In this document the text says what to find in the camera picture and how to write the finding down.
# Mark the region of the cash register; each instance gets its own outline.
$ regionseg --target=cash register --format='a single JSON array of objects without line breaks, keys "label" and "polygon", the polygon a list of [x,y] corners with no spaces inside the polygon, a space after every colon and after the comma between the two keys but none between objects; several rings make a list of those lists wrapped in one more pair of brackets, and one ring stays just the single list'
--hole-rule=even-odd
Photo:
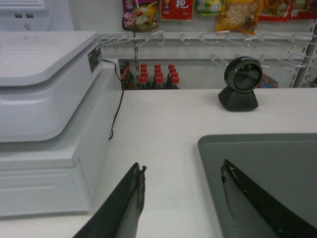
[{"label": "cash register", "polygon": [[[32,23],[30,6],[1,4],[0,19],[15,12]],[[88,211],[121,84],[96,32],[34,31],[31,23],[0,25],[0,216]]]}]

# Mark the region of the snack package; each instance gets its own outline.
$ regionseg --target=snack package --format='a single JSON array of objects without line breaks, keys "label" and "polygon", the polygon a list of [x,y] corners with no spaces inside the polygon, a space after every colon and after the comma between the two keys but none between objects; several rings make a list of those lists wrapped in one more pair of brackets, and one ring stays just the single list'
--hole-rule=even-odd
[{"label": "snack package", "polygon": [[194,0],[162,0],[160,18],[164,20],[192,20]]},{"label": "snack package", "polygon": [[291,0],[289,19],[316,19],[317,0]]},{"label": "snack package", "polygon": [[290,0],[264,0],[260,21],[287,21],[290,12]]},{"label": "snack package", "polygon": [[196,13],[199,15],[224,14],[225,0],[197,0]]},{"label": "snack package", "polygon": [[122,28],[126,31],[146,32],[158,27],[158,0],[122,0]]},{"label": "snack package", "polygon": [[254,35],[263,0],[226,0],[225,13],[217,19],[216,31],[241,31]]},{"label": "snack package", "polygon": [[264,73],[257,88],[278,88],[278,82]]}]

